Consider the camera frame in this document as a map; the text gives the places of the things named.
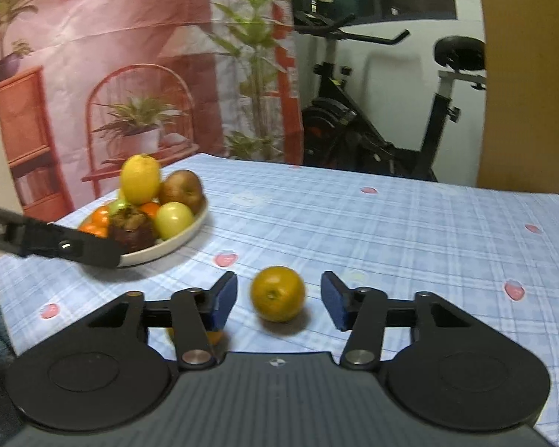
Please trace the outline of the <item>brown round fruit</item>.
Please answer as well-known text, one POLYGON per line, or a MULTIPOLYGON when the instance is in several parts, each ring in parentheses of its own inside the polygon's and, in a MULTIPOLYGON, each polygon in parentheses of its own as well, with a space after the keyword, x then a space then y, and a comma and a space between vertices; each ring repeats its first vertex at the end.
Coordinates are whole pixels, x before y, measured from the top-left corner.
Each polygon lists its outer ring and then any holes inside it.
POLYGON ((306 286, 294 270, 270 266, 257 273, 249 293, 252 306, 261 319, 285 323, 297 317, 304 307, 306 286))

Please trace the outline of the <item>small green apple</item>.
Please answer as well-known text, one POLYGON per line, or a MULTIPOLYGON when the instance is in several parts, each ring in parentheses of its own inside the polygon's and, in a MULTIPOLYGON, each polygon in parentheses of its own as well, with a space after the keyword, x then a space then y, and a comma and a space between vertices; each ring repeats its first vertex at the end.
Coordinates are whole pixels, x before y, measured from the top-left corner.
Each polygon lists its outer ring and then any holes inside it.
POLYGON ((130 204, 125 199, 116 199, 108 204, 109 216, 115 216, 129 208, 130 204))

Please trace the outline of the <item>yellow lemon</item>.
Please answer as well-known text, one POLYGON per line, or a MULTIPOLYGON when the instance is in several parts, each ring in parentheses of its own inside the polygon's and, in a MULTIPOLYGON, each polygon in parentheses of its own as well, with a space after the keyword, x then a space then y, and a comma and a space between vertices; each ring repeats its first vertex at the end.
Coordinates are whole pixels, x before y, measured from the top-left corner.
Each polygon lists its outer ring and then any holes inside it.
POLYGON ((132 155, 121 168, 120 190, 133 205, 151 202, 158 195, 160 182, 160 165, 151 155, 132 155))

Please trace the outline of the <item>beige round plate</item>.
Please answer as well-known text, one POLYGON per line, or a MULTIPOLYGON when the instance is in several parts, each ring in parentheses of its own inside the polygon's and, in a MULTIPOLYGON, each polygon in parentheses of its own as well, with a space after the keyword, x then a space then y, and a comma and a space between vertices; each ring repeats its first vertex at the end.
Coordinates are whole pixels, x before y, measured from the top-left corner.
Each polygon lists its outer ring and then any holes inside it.
MULTIPOLYGON (((183 232, 179 235, 176 235, 169 240, 162 240, 155 228, 157 232, 157 240, 155 242, 155 245, 133 253, 124 253, 122 249, 122 259, 118 267, 129 267, 147 263, 155 259, 161 259, 163 256, 166 256, 169 253, 174 252, 177 248, 185 245, 196 236, 196 234, 200 231, 200 228, 202 228, 202 226, 205 224, 205 221, 208 218, 208 206, 209 204, 206 200, 203 209, 200 211, 199 214, 195 215, 195 222, 190 225, 189 228, 183 230, 183 232)), ((86 215, 85 219, 83 219, 81 223, 78 224, 78 227, 81 226, 83 223, 91 222, 91 215, 92 213, 86 215)))

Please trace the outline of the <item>orange tangerine front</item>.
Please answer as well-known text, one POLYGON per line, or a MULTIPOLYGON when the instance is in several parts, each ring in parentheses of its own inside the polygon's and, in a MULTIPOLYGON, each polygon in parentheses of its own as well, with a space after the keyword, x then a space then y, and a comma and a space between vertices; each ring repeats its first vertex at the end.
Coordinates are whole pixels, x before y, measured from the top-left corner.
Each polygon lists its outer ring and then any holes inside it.
POLYGON ((99 238, 108 237, 108 228, 106 228, 105 226, 97 225, 92 222, 83 223, 81 226, 78 227, 78 230, 81 232, 94 235, 99 238))

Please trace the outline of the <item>orange tangerine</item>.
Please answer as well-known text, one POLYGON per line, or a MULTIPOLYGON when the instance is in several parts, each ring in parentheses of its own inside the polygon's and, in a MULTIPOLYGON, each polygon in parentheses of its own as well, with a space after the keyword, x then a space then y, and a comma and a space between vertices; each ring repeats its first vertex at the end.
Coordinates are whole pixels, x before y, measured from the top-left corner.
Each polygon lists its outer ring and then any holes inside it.
POLYGON ((144 212, 151 220, 156 218, 157 212, 160 208, 157 202, 148 202, 139 206, 139 209, 144 212))
POLYGON ((95 226, 107 228, 110 220, 110 211, 107 205, 95 209, 91 215, 91 223, 95 226))
POLYGON ((99 238, 108 237, 108 228, 106 228, 105 226, 97 225, 92 222, 83 223, 81 226, 78 227, 78 230, 81 232, 94 235, 99 238))

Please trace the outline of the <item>orange tangerine left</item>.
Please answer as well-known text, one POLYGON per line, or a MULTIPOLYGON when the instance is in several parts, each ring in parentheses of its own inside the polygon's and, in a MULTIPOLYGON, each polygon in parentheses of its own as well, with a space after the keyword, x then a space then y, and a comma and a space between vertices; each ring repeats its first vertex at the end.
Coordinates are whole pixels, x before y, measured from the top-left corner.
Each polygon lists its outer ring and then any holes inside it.
POLYGON ((110 220, 110 211, 107 205, 95 209, 91 215, 91 223, 95 226, 107 228, 110 220))

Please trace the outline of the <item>dark purple mangosteen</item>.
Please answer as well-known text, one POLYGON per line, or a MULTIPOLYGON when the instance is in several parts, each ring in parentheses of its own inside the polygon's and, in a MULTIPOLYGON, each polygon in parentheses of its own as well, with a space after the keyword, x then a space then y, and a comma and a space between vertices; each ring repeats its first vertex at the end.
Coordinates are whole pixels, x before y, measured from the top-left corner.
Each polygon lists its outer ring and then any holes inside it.
POLYGON ((124 253, 133 253, 155 245, 157 232, 153 220, 145 212, 126 206, 110 216, 108 237, 115 240, 124 253))

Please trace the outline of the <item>orange tangerine middle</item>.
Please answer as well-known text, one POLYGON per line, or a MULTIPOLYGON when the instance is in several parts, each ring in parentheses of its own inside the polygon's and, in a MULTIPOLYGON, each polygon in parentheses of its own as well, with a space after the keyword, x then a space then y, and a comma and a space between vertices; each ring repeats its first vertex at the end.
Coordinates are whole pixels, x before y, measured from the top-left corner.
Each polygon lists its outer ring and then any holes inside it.
POLYGON ((151 220, 156 218, 157 212, 160 208, 157 202, 148 202, 139 206, 139 209, 144 212, 151 220))

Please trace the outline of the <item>red brown apple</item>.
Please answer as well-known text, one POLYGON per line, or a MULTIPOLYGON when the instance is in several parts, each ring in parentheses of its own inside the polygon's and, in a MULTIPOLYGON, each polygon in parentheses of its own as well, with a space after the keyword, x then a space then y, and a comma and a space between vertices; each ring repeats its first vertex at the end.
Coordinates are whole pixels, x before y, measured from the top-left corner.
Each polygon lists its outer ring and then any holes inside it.
POLYGON ((162 182, 158 200, 161 205, 171 202, 181 203, 197 215, 203 209, 206 197, 200 178, 188 169, 180 169, 162 182))

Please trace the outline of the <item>blue plaid tablecloth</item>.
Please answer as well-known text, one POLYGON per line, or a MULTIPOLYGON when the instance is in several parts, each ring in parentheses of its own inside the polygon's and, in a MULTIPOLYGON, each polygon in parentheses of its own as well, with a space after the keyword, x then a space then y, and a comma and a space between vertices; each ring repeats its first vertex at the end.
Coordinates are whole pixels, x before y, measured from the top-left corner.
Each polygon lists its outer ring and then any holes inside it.
POLYGON ((559 196, 195 155, 209 214, 173 253, 129 269, 0 257, 0 305, 14 349, 24 351, 129 289, 150 300, 223 272, 239 279, 226 326, 238 351, 329 351, 337 331, 320 297, 323 272, 349 286, 409 299, 436 293, 531 350, 552 390, 538 427, 559 445, 559 196), (261 319, 250 285, 270 266, 294 270, 304 307, 285 323, 261 319))

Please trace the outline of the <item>black exercise bike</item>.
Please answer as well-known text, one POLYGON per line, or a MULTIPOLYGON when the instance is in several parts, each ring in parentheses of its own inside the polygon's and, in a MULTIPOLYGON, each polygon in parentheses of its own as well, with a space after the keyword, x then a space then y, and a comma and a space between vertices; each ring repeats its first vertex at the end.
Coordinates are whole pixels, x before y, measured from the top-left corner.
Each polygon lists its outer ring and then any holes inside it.
MULTIPOLYGON (((337 46, 337 65, 352 69, 348 94, 383 137, 401 148, 419 148, 425 133, 440 69, 433 58, 435 42, 450 35, 485 36, 481 0, 455 0, 455 4, 457 18, 453 20, 389 21, 351 28, 354 34, 387 38, 410 30, 406 41, 393 47, 356 41, 341 41, 337 46)), ((461 115, 456 123, 447 123, 440 142, 434 163, 439 181, 476 184, 485 99, 485 92, 455 83, 452 102, 461 115)))

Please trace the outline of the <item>printed pink backdrop cloth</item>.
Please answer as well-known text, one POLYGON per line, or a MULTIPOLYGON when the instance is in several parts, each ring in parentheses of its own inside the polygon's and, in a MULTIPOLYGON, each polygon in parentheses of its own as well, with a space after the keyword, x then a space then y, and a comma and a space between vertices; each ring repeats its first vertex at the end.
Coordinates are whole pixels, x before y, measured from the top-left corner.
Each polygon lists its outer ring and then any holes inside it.
POLYGON ((0 0, 0 131, 23 211, 53 220, 123 163, 303 157, 291 0, 0 0))

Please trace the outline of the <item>brown wooden board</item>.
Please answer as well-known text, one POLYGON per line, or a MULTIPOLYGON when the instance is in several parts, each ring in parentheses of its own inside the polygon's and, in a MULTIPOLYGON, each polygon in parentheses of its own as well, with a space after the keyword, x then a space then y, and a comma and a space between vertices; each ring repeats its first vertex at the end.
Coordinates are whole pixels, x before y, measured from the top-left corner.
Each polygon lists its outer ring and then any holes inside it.
POLYGON ((488 91, 478 184, 559 194, 559 0, 481 0, 488 91))

